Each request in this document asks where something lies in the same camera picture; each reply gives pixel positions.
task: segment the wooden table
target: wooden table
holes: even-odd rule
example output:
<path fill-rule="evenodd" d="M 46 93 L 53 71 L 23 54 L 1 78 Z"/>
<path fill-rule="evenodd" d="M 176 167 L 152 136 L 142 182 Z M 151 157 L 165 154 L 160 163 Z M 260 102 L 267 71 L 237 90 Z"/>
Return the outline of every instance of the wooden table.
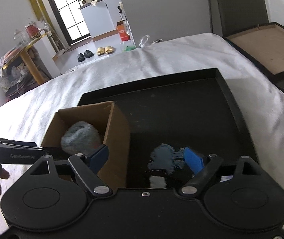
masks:
<path fill-rule="evenodd" d="M 46 81 L 44 80 L 43 76 L 41 75 L 40 71 L 32 61 L 32 58 L 28 54 L 29 48 L 31 48 L 36 42 L 38 42 L 40 39 L 45 37 L 48 33 L 42 34 L 40 37 L 32 40 L 28 45 L 26 45 L 24 48 L 22 48 L 19 52 L 17 52 L 3 67 L 2 69 L 5 70 L 9 64 L 13 62 L 17 57 L 21 57 L 27 68 L 29 69 L 30 73 L 32 74 L 33 78 L 36 80 L 38 85 L 44 84 Z"/>

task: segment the red container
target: red container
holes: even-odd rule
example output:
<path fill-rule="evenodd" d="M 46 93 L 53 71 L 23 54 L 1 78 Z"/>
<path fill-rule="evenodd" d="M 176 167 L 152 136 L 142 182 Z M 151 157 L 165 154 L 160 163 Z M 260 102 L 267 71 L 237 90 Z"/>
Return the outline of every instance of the red container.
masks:
<path fill-rule="evenodd" d="M 123 21 L 117 23 L 116 29 L 121 37 L 121 41 L 130 40 L 130 36 L 126 33 Z"/>
<path fill-rule="evenodd" d="M 25 30 L 27 31 L 27 34 L 32 39 L 35 39 L 37 37 L 40 37 L 41 34 L 36 26 L 33 25 L 33 23 L 30 23 Z"/>

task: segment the gray fuzzy sock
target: gray fuzzy sock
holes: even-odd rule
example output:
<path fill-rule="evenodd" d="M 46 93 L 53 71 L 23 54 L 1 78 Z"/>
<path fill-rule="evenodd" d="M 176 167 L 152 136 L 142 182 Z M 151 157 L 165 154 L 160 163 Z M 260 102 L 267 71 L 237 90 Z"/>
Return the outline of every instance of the gray fuzzy sock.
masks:
<path fill-rule="evenodd" d="M 98 131 L 84 121 L 72 125 L 61 138 L 62 150 L 70 155 L 77 153 L 90 155 L 100 145 L 101 140 Z"/>

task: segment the floor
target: floor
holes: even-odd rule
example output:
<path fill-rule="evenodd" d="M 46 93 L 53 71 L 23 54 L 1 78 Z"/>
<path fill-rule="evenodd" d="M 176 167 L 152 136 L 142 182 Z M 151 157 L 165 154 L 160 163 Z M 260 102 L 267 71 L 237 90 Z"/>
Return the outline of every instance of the floor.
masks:
<path fill-rule="evenodd" d="M 74 49 L 77 49 L 78 47 L 81 47 L 81 46 L 83 46 L 83 45 L 86 45 L 86 44 L 90 43 L 91 41 L 92 41 L 92 38 L 91 38 L 91 37 L 88 37 L 88 38 L 86 38 L 86 39 L 84 39 L 84 40 L 81 40 L 81 41 L 79 41 L 79 42 L 73 44 L 70 48 L 68 48 L 68 51 L 72 51 L 72 50 L 74 50 Z"/>
<path fill-rule="evenodd" d="M 87 62 L 90 62 L 90 61 L 93 61 L 93 60 L 96 60 L 100 57 L 103 57 L 105 56 L 106 54 L 104 55 L 101 55 L 101 56 L 98 56 L 96 54 L 97 52 L 97 49 L 99 47 L 106 47 L 106 46 L 112 46 L 114 47 L 114 52 L 112 54 L 109 54 L 110 56 L 113 56 L 115 54 L 119 54 L 121 52 L 123 52 L 123 50 L 125 49 L 125 47 L 127 45 L 131 45 L 131 42 L 130 41 L 126 41 L 125 42 L 125 45 L 123 44 L 123 42 L 121 41 L 121 38 L 118 34 L 116 35 L 113 35 L 113 36 L 110 36 L 110 37 L 107 37 L 107 38 L 104 38 L 104 39 L 101 39 L 101 40 L 98 40 L 98 41 L 95 41 L 93 42 L 92 40 L 87 43 L 87 44 L 84 44 L 80 47 L 77 47 L 73 50 L 69 50 L 67 51 L 66 53 L 64 53 L 63 55 L 61 55 L 56 61 L 56 65 L 57 67 L 59 68 L 59 70 L 61 71 L 62 74 L 64 74 L 67 70 L 75 67 L 75 66 L 78 66 L 78 65 L 81 65 L 81 64 L 84 64 L 84 63 L 87 63 Z M 94 53 L 94 56 L 91 57 L 91 58 L 86 58 L 83 62 L 81 63 L 78 63 L 78 59 L 77 59 L 77 56 L 79 53 L 84 53 L 85 50 L 90 50 Z"/>

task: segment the beige slipper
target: beige slipper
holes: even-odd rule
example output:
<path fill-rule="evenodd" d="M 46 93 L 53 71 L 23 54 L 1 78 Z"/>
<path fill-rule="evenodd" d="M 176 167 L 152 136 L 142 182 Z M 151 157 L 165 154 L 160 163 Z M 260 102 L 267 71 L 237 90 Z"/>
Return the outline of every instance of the beige slipper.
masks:
<path fill-rule="evenodd" d="M 113 47 L 111 47 L 111 46 L 105 47 L 105 53 L 106 54 L 110 54 L 112 52 L 114 52 L 114 48 Z"/>
<path fill-rule="evenodd" d="M 103 55 L 105 53 L 105 48 L 104 47 L 99 47 L 97 50 L 98 56 Z"/>

